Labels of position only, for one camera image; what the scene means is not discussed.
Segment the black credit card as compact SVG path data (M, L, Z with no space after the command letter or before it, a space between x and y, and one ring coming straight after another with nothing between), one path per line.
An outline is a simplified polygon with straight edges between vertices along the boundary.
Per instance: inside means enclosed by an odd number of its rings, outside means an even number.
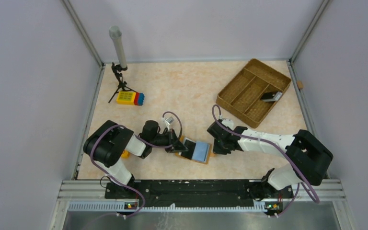
M181 157L191 160L195 151L196 143L186 139L184 141L184 146L187 148L187 150L181 153Z

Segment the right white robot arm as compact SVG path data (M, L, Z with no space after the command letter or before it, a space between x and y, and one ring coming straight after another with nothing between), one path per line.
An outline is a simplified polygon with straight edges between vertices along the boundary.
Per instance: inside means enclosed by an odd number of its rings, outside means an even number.
M261 179L261 190L267 197L275 197L282 189L301 185L310 198L318 203L314 186L319 186L334 158L311 132L300 129L294 135L258 132L244 126L231 128L230 119L213 122L207 132L218 147L215 154L230 154L235 150L257 151L281 157L287 164L273 168Z

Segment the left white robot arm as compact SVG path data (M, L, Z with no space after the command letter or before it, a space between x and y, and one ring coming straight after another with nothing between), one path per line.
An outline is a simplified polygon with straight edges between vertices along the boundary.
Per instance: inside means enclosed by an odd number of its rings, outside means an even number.
M122 155L128 152L144 159L154 147L161 147L167 153L188 151L174 129L161 131L154 120L146 121L138 136L134 131L108 120L85 141L83 151L110 180L105 187L106 199L142 199L152 196L151 189L135 179L124 165Z

